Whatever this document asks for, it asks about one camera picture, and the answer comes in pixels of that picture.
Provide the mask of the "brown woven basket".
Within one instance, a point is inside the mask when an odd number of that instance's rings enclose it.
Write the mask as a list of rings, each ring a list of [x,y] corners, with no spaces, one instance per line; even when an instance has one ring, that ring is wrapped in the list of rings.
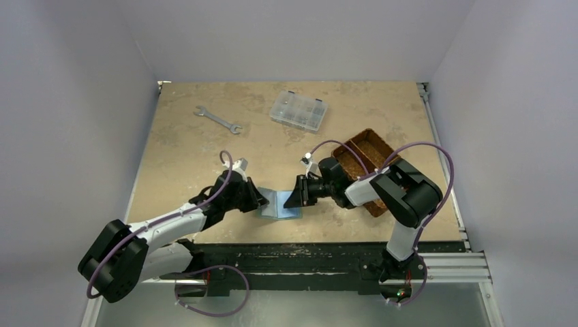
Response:
[[[367,168],[368,172],[374,172],[381,168],[386,159],[394,152],[394,149],[385,142],[373,129],[367,128],[345,141],[345,145],[351,148]],[[341,164],[350,180],[358,176],[364,176],[365,171],[356,157],[344,146],[339,145],[331,152],[331,157]]]

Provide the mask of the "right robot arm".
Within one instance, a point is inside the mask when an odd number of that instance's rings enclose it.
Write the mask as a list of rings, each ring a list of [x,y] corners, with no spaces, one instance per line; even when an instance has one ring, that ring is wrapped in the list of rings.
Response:
[[[298,175],[296,184],[284,202],[284,208],[313,206],[320,198],[331,198],[341,208],[353,209],[381,200],[395,219],[381,263],[368,265],[380,281],[406,277],[416,257],[416,245],[424,220],[441,204],[442,192],[433,181],[404,159],[365,179],[351,180],[341,164],[332,157],[318,164],[320,174]]]

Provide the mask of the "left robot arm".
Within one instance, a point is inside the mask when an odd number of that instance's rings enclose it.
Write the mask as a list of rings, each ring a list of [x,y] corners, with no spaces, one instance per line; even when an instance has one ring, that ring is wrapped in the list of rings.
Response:
[[[89,283],[88,298],[102,296],[114,303],[147,279],[169,274],[196,278],[204,268],[203,252],[184,237],[209,229],[229,211],[248,213],[267,204],[249,177],[225,170],[214,185],[164,216],[107,223],[78,265]]]

